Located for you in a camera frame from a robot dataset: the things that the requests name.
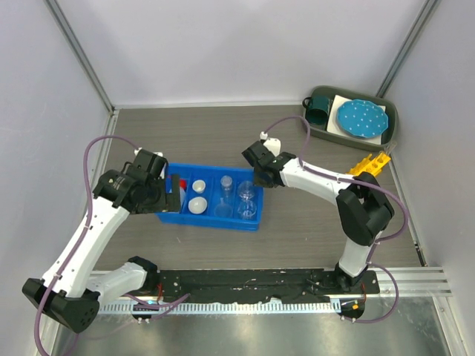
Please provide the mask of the white ceramic evaporating dish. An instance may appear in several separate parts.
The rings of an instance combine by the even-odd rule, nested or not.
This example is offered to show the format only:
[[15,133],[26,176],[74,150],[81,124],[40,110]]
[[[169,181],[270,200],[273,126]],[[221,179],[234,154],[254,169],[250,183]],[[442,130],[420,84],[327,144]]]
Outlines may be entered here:
[[188,202],[188,209],[191,214],[203,214],[208,207],[207,200],[204,197],[194,197]]

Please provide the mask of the white wash bottle red cap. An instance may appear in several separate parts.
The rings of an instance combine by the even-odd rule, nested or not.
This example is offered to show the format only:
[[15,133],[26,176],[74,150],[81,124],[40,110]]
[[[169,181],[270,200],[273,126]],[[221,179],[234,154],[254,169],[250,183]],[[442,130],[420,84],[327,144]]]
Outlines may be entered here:
[[179,182],[180,186],[180,210],[179,213],[183,210],[183,205],[186,199],[186,181],[184,179],[180,179]]

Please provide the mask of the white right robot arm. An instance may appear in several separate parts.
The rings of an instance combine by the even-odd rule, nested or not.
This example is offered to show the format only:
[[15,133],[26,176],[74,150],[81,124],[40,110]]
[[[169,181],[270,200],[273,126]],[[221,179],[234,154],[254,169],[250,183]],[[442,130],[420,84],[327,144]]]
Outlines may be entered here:
[[307,165],[294,154],[272,150],[270,142],[260,139],[242,152],[252,167],[253,183],[262,188],[295,188],[336,206],[347,241],[333,272],[334,284],[342,292],[355,291],[376,239],[394,216],[392,205],[373,175],[352,177]]

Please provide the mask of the small white ceramic crucible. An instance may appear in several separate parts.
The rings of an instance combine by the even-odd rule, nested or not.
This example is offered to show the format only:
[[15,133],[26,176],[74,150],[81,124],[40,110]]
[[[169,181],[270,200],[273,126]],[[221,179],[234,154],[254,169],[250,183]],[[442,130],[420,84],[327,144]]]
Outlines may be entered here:
[[202,194],[206,190],[206,182],[202,179],[196,179],[191,187],[195,193]]

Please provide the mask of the blue plastic divided bin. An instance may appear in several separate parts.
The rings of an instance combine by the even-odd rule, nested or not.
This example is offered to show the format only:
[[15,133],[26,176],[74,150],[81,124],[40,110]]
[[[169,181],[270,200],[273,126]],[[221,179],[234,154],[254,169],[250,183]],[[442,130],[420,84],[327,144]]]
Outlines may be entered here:
[[[257,231],[259,229],[263,211],[264,192],[262,188],[255,187],[255,197],[252,201],[257,205],[257,213],[253,220],[242,220],[237,212],[240,201],[243,201],[238,196],[238,186],[243,181],[252,181],[253,172],[251,169],[171,163],[170,172],[179,174],[180,178],[186,181],[186,199],[180,213],[158,213],[157,216],[162,223],[241,231]],[[231,218],[219,218],[214,215],[214,208],[221,198],[220,178],[224,175],[229,175],[233,179],[232,198],[228,201],[233,209]],[[197,194],[192,190],[192,183],[196,179],[206,182],[206,190],[202,194]],[[208,207],[203,214],[190,213],[188,202],[194,197],[204,197],[207,200]]]

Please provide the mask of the tall clear glass beaker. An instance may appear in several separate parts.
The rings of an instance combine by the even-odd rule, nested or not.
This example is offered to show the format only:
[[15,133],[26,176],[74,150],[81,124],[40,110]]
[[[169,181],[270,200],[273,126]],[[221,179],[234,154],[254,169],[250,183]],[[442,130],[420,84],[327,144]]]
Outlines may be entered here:
[[257,205],[252,200],[240,201],[237,214],[242,220],[253,220],[257,213]]

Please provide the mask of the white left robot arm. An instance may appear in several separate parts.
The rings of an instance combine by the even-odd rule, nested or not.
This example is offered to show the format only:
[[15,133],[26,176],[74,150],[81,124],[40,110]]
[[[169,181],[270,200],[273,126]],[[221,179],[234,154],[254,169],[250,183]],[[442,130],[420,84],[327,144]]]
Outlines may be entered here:
[[178,212],[180,178],[168,174],[168,160],[144,149],[122,171],[105,172],[93,190],[92,206],[56,262],[39,279],[29,278],[23,295],[37,310],[77,334],[94,321],[99,308],[129,292],[157,290],[158,267],[131,257],[102,277],[91,272],[115,231],[134,214]]

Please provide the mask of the small clear glass beaker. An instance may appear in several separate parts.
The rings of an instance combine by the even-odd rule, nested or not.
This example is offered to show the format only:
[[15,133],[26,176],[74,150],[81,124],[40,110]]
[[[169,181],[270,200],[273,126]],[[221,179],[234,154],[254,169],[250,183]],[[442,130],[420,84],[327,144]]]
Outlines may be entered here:
[[232,198],[233,179],[229,175],[224,175],[220,178],[221,199],[223,202],[228,202]]

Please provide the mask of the yellow test tube rack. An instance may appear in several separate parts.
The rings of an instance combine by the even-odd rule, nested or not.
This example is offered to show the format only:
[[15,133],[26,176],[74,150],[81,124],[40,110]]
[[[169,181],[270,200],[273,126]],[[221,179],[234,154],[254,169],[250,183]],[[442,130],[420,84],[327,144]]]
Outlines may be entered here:
[[362,161],[352,167],[347,173],[353,176],[358,176],[361,173],[369,173],[377,177],[383,170],[383,167],[391,161],[389,155],[385,152],[379,152],[373,156],[369,154]]

